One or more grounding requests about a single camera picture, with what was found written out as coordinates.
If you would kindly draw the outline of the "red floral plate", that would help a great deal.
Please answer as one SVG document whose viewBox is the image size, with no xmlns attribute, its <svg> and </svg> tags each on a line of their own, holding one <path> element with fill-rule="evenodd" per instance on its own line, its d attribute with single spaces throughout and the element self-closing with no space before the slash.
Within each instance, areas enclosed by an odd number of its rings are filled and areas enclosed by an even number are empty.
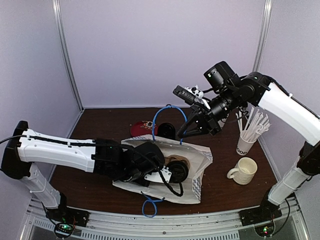
<svg viewBox="0 0 320 240">
<path fill-rule="evenodd" d="M 153 122 L 149 120 L 138 121 L 130 128 L 130 135 L 132 137 L 138 137 L 143 135 L 151 135 L 153 128 Z"/>
</svg>

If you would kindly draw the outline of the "blue checkered paper bag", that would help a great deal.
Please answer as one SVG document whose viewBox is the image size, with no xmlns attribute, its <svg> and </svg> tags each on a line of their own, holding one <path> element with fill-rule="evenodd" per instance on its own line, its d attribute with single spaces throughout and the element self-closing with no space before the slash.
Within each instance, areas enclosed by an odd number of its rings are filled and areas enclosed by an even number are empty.
<svg viewBox="0 0 320 240">
<path fill-rule="evenodd" d="M 122 140 L 122 144 L 139 147 L 150 144 L 164 156 L 161 172 L 147 173 L 142 183 L 135 181 L 113 181 L 113 186 L 144 195 L 153 205 L 168 201 L 175 204 L 195 205 L 201 202 L 202 179 L 205 169 L 212 164 L 213 155 L 209 147 L 186 143 L 182 140 L 161 137 L 156 125 L 157 111 L 151 122 L 151 133 Z"/>
</svg>

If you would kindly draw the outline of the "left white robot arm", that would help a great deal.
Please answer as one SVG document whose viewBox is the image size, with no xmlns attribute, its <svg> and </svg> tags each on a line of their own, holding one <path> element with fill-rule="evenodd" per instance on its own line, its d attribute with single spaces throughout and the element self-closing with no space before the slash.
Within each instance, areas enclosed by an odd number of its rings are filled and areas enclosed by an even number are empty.
<svg viewBox="0 0 320 240">
<path fill-rule="evenodd" d="M 61 222 L 72 218 L 64 194 L 54 189 L 36 163 L 65 166 L 104 175 L 113 181 L 136 180 L 167 184 L 172 173 L 165 166 L 160 148 L 145 142 L 136 147 L 110 139 L 70 139 L 41 134 L 20 121 L 6 143 L 1 170 L 10 178 L 24 182 Z"/>
</svg>

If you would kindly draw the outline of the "white cup holding straws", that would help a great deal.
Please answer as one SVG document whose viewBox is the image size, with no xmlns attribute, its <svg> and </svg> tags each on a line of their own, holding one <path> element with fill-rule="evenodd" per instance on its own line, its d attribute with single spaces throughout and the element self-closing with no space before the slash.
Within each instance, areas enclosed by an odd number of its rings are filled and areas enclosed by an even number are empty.
<svg viewBox="0 0 320 240">
<path fill-rule="evenodd" d="M 239 154 L 240 156 L 245 156 L 250 151 L 250 149 L 252 148 L 252 146 L 256 141 L 257 141 L 256 139 L 253 141 L 246 140 L 244 139 L 243 134 L 240 133 L 239 139 L 237 142 L 236 153 Z"/>
</svg>

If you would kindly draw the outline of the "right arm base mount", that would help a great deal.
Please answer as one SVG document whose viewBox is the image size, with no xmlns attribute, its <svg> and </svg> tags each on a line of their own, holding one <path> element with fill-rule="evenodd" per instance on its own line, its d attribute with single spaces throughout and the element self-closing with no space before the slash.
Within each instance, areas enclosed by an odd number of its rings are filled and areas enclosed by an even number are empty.
<svg viewBox="0 0 320 240">
<path fill-rule="evenodd" d="M 239 212 L 242 226 L 253 225 L 259 237 L 271 237 L 276 232 L 275 219 L 282 216 L 280 210 L 271 211 L 260 207 L 244 209 Z"/>
</svg>

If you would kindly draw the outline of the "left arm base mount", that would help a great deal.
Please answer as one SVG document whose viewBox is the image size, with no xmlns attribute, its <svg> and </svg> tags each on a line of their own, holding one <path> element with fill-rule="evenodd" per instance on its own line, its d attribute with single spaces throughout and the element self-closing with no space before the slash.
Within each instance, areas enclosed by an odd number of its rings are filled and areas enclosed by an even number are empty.
<svg viewBox="0 0 320 240">
<path fill-rule="evenodd" d="M 66 211 L 44 208 L 46 217 L 54 225 L 53 232 L 59 239 L 69 238 L 76 227 L 86 227 L 90 213 L 85 210 L 66 208 Z"/>
</svg>

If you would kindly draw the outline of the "stack of black lids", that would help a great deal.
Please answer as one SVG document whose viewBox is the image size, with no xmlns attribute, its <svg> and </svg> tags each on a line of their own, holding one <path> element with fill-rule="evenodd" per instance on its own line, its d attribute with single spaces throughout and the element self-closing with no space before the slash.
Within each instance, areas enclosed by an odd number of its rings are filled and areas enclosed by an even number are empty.
<svg viewBox="0 0 320 240">
<path fill-rule="evenodd" d="M 156 135 L 158 137 L 175 140 L 176 139 L 176 129 L 171 123 L 164 122 L 158 126 Z"/>
</svg>

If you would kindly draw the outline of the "brown cardboard cup carrier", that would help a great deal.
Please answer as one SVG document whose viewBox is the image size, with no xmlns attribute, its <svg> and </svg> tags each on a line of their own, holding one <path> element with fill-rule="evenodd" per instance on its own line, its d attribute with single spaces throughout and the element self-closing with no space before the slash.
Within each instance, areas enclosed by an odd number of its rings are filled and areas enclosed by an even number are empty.
<svg viewBox="0 0 320 240">
<path fill-rule="evenodd" d="M 181 155 L 172 154 L 165 157 L 164 165 L 171 170 L 189 170 L 190 169 L 190 161 Z"/>
</svg>

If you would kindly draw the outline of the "white ceramic mug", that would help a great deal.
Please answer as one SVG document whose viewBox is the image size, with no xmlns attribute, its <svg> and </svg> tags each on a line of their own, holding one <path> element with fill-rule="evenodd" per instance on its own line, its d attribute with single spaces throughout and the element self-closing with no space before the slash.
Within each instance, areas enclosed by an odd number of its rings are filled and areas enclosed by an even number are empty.
<svg viewBox="0 0 320 240">
<path fill-rule="evenodd" d="M 226 175 L 228 179 L 233 179 L 239 185 L 249 184 L 258 170 L 257 163 L 249 158 L 242 157 L 235 167 L 230 169 Z"/>
</svg>

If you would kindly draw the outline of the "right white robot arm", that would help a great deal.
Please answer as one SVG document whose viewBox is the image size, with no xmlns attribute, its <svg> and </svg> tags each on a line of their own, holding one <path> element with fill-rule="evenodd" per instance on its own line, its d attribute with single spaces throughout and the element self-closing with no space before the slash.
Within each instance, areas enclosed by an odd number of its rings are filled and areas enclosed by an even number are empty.
<svg viewBox="0 0 320 240">
<path fill-rule="evenodd" d="M 192 109 L 177 132 L 180 139 L 219 133 L 222 129 L 218 122 L 234 109 L 248 104 L 272 113 L 305 138 L 296 165 L 266 193 L 256 210 L 258 219 L 266 221 L 289 195 L 311 176 L 320 173 L 320 117 L 290 96 L 275 79 L 259 72 L 239 77 L 221 61 L 207 70 L 204 77 L 217 95 L 211 100 L 201 99 L 196 87 L 178 85 L 173 90 L 173 94 Z"/>
</svg>

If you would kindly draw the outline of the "bundle of white wrapped straws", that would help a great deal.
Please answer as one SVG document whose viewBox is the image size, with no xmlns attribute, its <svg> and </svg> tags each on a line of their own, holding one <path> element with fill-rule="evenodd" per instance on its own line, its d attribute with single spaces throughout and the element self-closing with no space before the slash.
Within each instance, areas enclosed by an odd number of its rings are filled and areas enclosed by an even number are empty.
<svg viewBox="0 0 320 240">
<path fill-rule="evenodd" d="M 271 127 L 269 116 L 256 107 L 248 110 L 239 110 L 235 113 L 240 137 L 249 143 L 255 142 Z"/>
</svg>

